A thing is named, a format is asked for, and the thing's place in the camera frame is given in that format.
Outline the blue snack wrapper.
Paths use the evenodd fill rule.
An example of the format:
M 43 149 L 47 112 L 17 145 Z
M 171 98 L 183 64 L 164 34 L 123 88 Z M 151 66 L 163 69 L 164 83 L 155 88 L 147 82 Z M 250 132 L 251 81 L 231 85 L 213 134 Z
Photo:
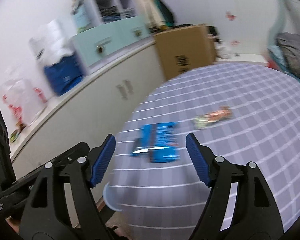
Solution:
M 136 139 L 131 156 L 148 155 L 151 163 L 170 163 L 179 159 L 176 122 L 144 125 Z

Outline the grey checkered tablecloth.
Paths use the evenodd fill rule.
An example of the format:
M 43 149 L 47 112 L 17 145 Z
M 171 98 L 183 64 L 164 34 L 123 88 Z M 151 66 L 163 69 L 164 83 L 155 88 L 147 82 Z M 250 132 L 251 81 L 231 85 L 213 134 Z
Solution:
M 196 129 L 195 117 L 228 106 L 231 118 Z M 179 159 L 156 164 L 131 156 L 147 124 L 176 122 Z M 209 188 L 186 150 L 194 133 L 231 163 L 257 163 L 288 230 L 300 216 L 300 83 L 264 66 L 223 63 L 186 72 L 153 91 L 116 136 L 110 181 L 135 239 L 188 239 Z

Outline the white nightstand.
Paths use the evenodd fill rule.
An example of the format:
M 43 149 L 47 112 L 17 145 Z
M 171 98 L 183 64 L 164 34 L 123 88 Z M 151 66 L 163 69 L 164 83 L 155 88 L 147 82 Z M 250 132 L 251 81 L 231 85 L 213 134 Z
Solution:
M 229 59 L 217 58 L 214 64 L 229 63 L 229 62 L 241 62 L 248 64 L 259 64 L 262 66 L 268 66 L 268 61 L 259 54 L 238 54 L 232 55 Z

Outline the light blue trash bin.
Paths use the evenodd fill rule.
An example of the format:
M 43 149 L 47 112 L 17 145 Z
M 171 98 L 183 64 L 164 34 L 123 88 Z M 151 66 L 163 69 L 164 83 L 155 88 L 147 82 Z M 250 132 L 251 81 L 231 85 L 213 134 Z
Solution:
M 116 212 L 122 212 L 122 194 L 119 189 L 110 182 L 106 183 L 103 189 L 103 200 L 107 207 Z

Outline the hanging coats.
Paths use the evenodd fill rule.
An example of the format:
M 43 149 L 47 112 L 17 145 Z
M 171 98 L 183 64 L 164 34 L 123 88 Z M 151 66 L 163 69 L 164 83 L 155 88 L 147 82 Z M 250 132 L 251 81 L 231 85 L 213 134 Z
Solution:
M 134 0 L 137 14 L 142 16 L 151 33 L 175 26 L 174 14 L 162 0 Z

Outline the orange snack wrapper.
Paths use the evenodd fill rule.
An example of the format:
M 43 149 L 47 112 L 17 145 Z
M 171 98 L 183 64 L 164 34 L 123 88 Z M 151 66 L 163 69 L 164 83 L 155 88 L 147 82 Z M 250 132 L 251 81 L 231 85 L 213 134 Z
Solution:
M 204 129 L 219 121 L 231 118 L 232 111 L 228 106 L 221 106 L 217 111 L 213 111 L 204 115 L 199 115 L 193 120 L 196 129 Z

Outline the blue storage bag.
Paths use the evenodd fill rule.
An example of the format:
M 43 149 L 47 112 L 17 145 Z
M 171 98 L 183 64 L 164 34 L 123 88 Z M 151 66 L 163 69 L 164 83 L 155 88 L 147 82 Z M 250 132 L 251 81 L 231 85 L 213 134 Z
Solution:
M 75 54 L 63 57 L 59 63 L 50 67 L 44 67 L 44 74 L 58 96 L 74 88 L 84 77 Z

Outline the white red plastic bag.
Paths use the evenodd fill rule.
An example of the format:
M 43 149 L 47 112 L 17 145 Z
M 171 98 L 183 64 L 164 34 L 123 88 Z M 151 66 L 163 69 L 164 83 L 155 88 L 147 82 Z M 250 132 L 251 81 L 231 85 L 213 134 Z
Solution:
M 0 86 L 0 97 L 16 121 L 30 126 L 46 109 L 47 99 L 30 80 L 11 78 Z

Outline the grey folded blanket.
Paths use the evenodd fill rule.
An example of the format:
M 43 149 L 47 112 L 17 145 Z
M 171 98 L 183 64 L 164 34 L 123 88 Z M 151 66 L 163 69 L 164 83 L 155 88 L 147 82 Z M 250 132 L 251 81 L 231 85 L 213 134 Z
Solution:
M 291 73 L 300 78 L 300 35 L 291 33 L 279 33 L 276 44 L 283 52 Z

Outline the white paper shopping bag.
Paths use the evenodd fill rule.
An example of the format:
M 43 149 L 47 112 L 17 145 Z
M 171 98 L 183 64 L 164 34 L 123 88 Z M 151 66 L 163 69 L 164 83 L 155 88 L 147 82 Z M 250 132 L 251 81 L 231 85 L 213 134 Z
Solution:
M 57 20 L 41 25 L 29 46 L 38 65 L 42 68 L 60 63 L 62 58 L 74 55 L 69 40 Z

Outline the small toys on counter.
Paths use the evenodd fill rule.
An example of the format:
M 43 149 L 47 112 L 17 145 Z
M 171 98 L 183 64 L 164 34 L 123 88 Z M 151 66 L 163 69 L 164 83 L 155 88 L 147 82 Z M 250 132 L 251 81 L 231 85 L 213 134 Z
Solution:
M 16 126 L 17 126 L 16 130 L 12 132 L 10 135 L 10 139 L 9 139 L 10 144 L 14 143 L 18 139 L 21 132 L 27 127 L 23 122 L 17 122 Z

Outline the teal bunk bed frame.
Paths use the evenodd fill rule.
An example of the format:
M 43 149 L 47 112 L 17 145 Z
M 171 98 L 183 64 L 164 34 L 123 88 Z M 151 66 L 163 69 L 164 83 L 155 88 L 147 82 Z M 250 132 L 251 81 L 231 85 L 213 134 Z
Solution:
M 280 33 L 300 35 L 300 0 L 276 0 L 276 2 L 277 16 L 268 32 L 268 47 L 276 44 L 276 37 Z

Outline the white long cabinet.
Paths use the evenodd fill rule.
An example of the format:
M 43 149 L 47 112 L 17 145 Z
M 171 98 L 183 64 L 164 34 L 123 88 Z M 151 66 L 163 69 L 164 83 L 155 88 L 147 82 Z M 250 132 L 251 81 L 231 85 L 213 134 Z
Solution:
M 134 109 L 164 82 L 154 40 L 147 38 L 112 57 L 63 96 L 52 97 L 40 117 L 11 145 L 17 178 L 79 142 L 100 146 L 119 133 Z

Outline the brown cardboard box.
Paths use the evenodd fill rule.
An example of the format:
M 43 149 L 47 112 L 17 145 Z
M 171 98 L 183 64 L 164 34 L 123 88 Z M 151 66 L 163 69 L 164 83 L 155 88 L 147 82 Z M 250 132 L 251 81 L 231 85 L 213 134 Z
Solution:
M 163 31 L 154 40 L 166 80 L 216 60 L 215 44 L 204 24 Z

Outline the teal drawer unit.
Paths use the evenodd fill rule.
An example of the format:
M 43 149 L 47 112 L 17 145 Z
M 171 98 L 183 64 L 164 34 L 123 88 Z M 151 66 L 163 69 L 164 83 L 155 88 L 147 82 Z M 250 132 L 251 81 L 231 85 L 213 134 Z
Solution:
M 123 48 L 150 37 L 141 16 L 118 20 L 86 30 L 72 37 L 76 55 L 85 75 L 96 72 L 98 64 Z

